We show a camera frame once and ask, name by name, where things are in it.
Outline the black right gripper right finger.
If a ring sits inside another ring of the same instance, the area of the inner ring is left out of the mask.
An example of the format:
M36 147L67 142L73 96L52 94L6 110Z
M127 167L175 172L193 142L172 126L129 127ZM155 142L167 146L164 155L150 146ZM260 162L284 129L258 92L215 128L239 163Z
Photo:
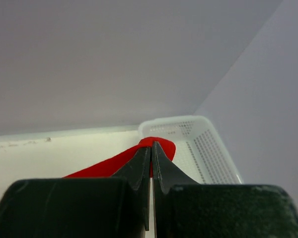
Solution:
M151 150L158 238L298 238L292 198L269 184L200 184Z

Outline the bright red t shirt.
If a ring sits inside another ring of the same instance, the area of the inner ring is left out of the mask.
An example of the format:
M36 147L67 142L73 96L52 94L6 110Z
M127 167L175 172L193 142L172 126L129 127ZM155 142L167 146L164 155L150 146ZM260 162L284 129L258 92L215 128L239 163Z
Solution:
M10 185L0 201L0 226L60 224L122 214L149 217L151 150L158 142L172 162L175 144L148 137L126 151L63 178L27 178Z

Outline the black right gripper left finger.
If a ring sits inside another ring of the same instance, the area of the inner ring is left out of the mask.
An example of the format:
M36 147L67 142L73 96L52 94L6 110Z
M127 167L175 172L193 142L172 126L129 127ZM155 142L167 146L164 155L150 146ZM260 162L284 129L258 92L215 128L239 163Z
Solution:
M143 238L149 147L108 178L24 179L0 200L0 238Z

